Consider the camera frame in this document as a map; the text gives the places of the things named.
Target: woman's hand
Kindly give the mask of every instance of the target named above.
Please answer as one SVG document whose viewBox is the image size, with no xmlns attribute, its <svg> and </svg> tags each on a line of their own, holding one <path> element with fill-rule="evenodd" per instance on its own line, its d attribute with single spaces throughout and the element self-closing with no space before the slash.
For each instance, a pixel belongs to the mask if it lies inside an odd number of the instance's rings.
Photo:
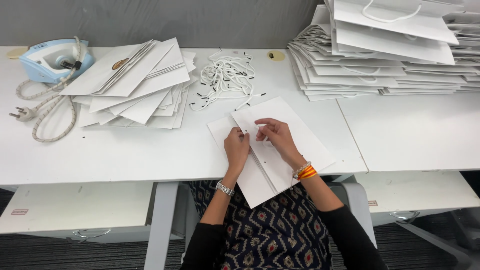
<svg viewBox="0 0 480 270">
<path fill-rule="evenodd" d="M 272 142 L 282 159 L 293 170 L 297 170 L 307 163 L 297 150 L 287 123 L 272 118 L 263 118 L 255 121 L 255 124 L 266 124 L 258 129 L 256 140 L 263 141 L 267 136 L 268 141 Z"/>
<path fill-rule="evenodd" d="M 223 144 L 228 158 L 228 172 L 238 177 L 247 161 L 250 149 L 250 134 L 243 134 L 239 127 L 234 127 Z"/>
</svg>

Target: power plug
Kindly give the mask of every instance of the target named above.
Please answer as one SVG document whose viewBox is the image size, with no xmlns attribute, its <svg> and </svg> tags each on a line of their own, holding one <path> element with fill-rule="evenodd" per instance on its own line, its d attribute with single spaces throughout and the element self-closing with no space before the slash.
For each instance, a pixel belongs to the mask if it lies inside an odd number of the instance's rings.
<svg viewBox="0 0 480 270">
<path fill-rule="evenodd" d="M 36 111 L 32 110 L 29 107 L 23 107 L 23 108 L 15 107 L 15 108 L 18 110 L 18 114 L 9 113 L 8 115 L 17 118 L 17 121 L 26 122 L 36 117 Z"/>
</svg>

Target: desk surface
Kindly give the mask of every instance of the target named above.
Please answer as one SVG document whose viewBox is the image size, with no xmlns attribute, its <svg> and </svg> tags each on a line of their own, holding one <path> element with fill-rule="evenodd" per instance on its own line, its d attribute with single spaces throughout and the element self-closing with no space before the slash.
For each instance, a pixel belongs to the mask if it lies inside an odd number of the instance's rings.
<svg viewBox="0 0 480 270">
<path fill-rule="evenodd" d="M 338 100 L 370 171 L 480 168 L 480 93 Z"/>
<path fill-rule="evenodd" d="M 0 47 L 0 185 L 104 182 L 104 181 L 175 181 L 177 179 L 215 179 L 225 175 L 227 161 L 215 144 L 207 123 L 228 115 L 241 103 L 223 100 L 202 111 L 187 108 L 180 129 L 85 127 L 74 129 L 54 143 L 39 143 L 31 136 L 35 121 L 21 123 L 9 116 L 15 106 L 33 107 L 43 101 L 21 100 L 15 95 L 27 75 L 18 60 L 4 55 L 13 47 Z M 99 57 L 109 48 L 93 48 Z M 206 65 L 207 57 L 217 49 L 184 49 L 196 52 L 193 71 Z M 288 57 L 281 62 L 267 57 L 267 49 L 224 49 L 223 54 L 244 51 L 253 55 L 257 93 L 250 104 L 282 96 L 336 158 L 336 163 L 321 174 L 366 172 L 367 168 L 353 140 L 336 100 L 309 102 L 298 88 Z M 35 93 L 42 85 L 32 85 L 25 94 Z M 199 101 L 196 93 L 206 93 L 208 86 L 195 82 L 190 86 L 188 102 Z M 39 129 L 39 137 L 54 137 L 70 122 L 65 102 L 59 104 Z"/>
</svg>

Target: steam iron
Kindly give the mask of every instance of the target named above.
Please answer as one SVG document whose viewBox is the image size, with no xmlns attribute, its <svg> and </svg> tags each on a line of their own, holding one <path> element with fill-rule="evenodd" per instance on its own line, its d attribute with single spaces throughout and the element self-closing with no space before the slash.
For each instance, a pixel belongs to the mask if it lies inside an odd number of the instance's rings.
<svg viewBox="0 0 480 270">
<path fill-rule="evenodd" d="M 60 78 L 67 77 L 72 67 L 77 71 L 71 78 L 80 76 L 94 63 L 87 50 L 88 41 L 80 40 L 80 58 L 77 56 L 77 45 L 74 38 L 57 39 L 30 46 L 29 50 L 19 57 L 28 77 L 32 81 L 57 84 Z"/>
</svg>

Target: gray wall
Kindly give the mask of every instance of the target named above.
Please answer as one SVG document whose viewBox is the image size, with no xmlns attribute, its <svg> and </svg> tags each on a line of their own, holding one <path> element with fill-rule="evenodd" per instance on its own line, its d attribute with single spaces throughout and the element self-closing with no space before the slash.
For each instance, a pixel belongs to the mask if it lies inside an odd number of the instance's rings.
<svg viewBox="0 0 480 270">
<path fill-rule="evenodd" d="M 181 47 L 286 48 L 319 0 L 0 0 L 0 45 L 72 37 L 111 47 L 177 37 Z"/>
</svg>

